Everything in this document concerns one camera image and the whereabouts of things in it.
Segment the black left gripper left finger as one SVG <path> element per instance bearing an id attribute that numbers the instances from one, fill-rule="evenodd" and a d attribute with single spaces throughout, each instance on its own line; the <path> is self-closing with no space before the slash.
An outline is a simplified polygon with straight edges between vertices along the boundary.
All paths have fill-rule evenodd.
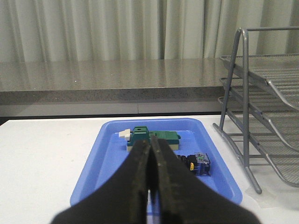
<path id="1" fill-rule="evenodd" d="M 144 224 L 150 146 L 137 141 L 117 171 L 90 196 L 54 217 L 54 224 Z"/>

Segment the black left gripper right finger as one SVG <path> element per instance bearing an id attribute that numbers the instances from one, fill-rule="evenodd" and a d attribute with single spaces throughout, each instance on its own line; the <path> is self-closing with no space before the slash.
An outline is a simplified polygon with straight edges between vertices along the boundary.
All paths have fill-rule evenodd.
<path id="1" fill-rule="evenodd" d="M 162 224 L 258 224 L 249 210 L 229 201 L 194 176 L 164 139 L 152 138 Z"/>

